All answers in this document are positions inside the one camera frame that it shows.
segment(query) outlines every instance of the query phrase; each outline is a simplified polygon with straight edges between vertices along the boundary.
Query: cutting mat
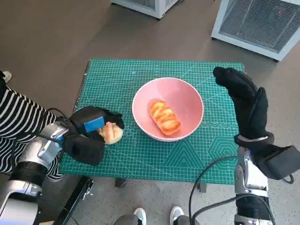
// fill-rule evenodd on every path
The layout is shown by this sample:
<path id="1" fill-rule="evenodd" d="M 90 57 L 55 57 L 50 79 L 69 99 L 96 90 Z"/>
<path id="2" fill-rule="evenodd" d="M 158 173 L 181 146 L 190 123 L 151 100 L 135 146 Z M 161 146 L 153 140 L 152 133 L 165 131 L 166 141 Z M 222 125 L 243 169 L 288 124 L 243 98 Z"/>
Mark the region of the cutting mat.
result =
<path id="1" fill-rule="evenodd" d="M 125 132 L 117 144 L 106 146 L 99 166 L 85 165 L 64 155 L 61 173 L 192 181 L 212 161 L 236 155 L 233 136 L 238 133 L 232 101 L 225 88 L 215 84 L 214 67 L 244 70 L 240 63 L 162 60 L 90 60 L 77 108 L 101 106 L 123 114 Z M 176 77 L 193 85 L 204 102 L 200 127 L 178 142 L 159 142 L 148 137 L 135 123 L 131 104 L 146 82 Z M 205 174 L 202 182 L 233 184 L 236 160 L 223 161 Z"/>

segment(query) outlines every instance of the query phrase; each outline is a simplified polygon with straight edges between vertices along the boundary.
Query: gray floor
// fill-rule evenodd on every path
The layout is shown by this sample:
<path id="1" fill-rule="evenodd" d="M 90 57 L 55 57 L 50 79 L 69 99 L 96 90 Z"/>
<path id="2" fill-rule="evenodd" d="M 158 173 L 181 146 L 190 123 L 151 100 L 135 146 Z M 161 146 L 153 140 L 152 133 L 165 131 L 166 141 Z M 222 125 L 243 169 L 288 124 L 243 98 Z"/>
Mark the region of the gray floor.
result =
<path id="1" fill-rule="evenodd" d="M 86 62 L 94 57 L 213 60 L 244 63 L 248 74 L 267 90 L 268 129 L 276 144 L 300 148 L 300 44 L 276 64 L 264 56 L 211 41 L 220 0 L 187 0 L 157 21 L 100 0 L 3 0 L 0 3 L 0 69 L 13 73 L 9 86 L 44 107 L 70 114 Z M 300 220 L 300 173 L 288 186 L 270 182 L 277 224 Z M 144 207 L 148 224 L 168 224 L 169 211 L 180 205 L 187 212 L 190 183 L 130 180 L 123 189 L 113 180 L 95 178 L 93 196 L 80 203 L 74 217 L 82 224 L 110 225 L 120 215 Z M 49 199 L 70 191 L 66 182 L 46 185 Z M 234 195 L 233 186 L 209 185 L 196 193 L 193 210 Z M 202 225 L 233 224 L 234 204 L 199 217 Z"/>

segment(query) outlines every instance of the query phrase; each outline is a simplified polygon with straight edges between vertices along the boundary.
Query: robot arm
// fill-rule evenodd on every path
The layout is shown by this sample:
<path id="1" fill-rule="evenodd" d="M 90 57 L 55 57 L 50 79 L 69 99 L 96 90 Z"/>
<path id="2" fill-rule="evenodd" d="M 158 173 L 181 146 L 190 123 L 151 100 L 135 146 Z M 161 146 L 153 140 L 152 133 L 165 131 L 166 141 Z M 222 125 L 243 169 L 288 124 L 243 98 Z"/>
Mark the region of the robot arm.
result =
<path id="1" fill-rule="evenodd" d="M 41 131 L 25 147 L 9 181 L 0 192 L 0 224 L 32 225 L 38 214 L 37 199 L 51 162 L 63 150 L 75 160 L 98 165 L 103 156 L 104 140 L 94 135 L 107 121 L 124 128 L 122 115 L 106 109 L 87 106 L 68 120 L 58 120 Z"/>
<path id="2" fill-rule="evenodd" d="M 252 194 L 269 206 L 268 179 L 280 180 L 300 169 L 300 153 L 294 146 L 273 145 L 274 135 L 266 131 L 268 99 L 264 88 L 257 88 L 245 73 L 216 67 L 216 83 L 227 88 L 234 103 L 239 135 L 235 170 L 236 196 Z M 247 196 L 236 200 L 235 225 L 272 225 L 264 202 Z"/>

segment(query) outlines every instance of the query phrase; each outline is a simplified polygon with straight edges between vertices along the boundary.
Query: bread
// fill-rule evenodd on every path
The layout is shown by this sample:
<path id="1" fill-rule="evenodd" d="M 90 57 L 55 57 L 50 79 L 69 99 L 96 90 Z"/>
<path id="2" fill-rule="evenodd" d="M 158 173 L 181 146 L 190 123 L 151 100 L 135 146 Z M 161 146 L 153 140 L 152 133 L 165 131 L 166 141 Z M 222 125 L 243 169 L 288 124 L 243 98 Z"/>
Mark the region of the bread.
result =
<path id="1" fill-rule="evenodd" d="M 148 112 L 160 131 L 166 136 L 176 133 L 181 127 L 180 121 L 165 101 L 152 101 L 149 103 Z"/>
<path id="2" fill-rule="evenodd" d="M 104 138 L 106 144 L 115 144 L 123 136 L 123 130 L 111 122 L 107 122 L 104 127 L 98 129 L 98 133 Z"/>

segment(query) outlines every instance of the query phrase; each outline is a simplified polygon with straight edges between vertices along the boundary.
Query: sneaker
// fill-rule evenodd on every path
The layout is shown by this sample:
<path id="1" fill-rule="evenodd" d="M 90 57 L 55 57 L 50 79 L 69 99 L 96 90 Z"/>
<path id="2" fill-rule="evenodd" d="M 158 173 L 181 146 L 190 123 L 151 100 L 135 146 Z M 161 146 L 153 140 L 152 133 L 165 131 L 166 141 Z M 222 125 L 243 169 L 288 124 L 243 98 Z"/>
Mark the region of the sneaker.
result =
<path id="1" fill-rule="evenodd" d="M 8 71 L 4 71 L 3 74 L 4 74 L 3 79 L 5 83 L 8 83 L 12 77 L 11 73 Z"/>
<path id="2" fill-rule="evenodd" d="M 178 217 L 183 216 L 183 215 L 184 215 L 184 213 L 183 213 L 182 208 L 180 208 L 179 206 L 174 206 L 170 213 L 170 225 L 173 225 L 174 221 Z"/>
<path id="3" fill-rule="evenodd" d="M 146 212 L 143 208 L 136 209 L 133 214 L 135 214 L 142 221 L 142 225 L 146 225 Z"/>

